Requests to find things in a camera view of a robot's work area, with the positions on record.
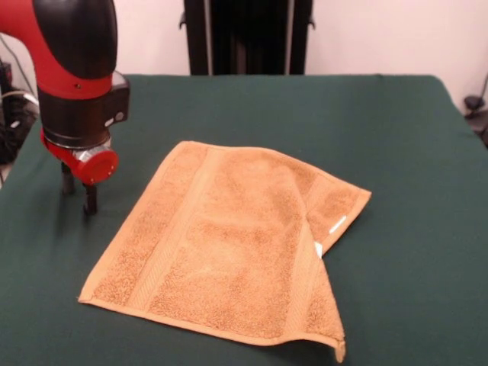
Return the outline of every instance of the orange towel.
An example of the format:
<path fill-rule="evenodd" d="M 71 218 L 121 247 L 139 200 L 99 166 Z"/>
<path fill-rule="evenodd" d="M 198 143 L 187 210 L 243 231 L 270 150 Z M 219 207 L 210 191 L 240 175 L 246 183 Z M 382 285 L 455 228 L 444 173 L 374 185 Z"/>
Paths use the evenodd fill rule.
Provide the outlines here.
<path fill-rule="evenodd" d="M 321 342 L 342 361 L 320 257 L 370 195 L 269 149 L 180 143 L 79 301 L 252 345 Z"/>

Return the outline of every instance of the table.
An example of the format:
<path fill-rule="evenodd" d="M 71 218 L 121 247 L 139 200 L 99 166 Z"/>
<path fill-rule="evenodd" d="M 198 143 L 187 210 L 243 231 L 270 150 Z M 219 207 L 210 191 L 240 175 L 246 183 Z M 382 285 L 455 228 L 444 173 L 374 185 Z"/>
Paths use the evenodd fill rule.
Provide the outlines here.
<path fill-rule="evenodd" d="M 120 155 L 83 219 L 81 185 L 37 124 L 0 191 L 1 365 L 325 365 L 312 342 L 242 345 L 77 303 L 88 273 L 181 140 L 265 146 L 373 191 L 326 254 L 345 365 L 488 360 L 488 155 L 431 76 L 130 77 Z"/>

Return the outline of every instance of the black stand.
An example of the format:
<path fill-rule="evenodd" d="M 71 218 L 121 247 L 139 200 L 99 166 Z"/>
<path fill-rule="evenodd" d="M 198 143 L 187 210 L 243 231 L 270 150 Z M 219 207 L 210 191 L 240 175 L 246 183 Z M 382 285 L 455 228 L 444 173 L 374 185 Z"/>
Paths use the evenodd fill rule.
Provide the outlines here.
<path fill-rule="evenodd" d="M 477 111 L 465 116 L 467 124 L 478 135 L 486 147 L 488 147 L 488 110 Z"/>

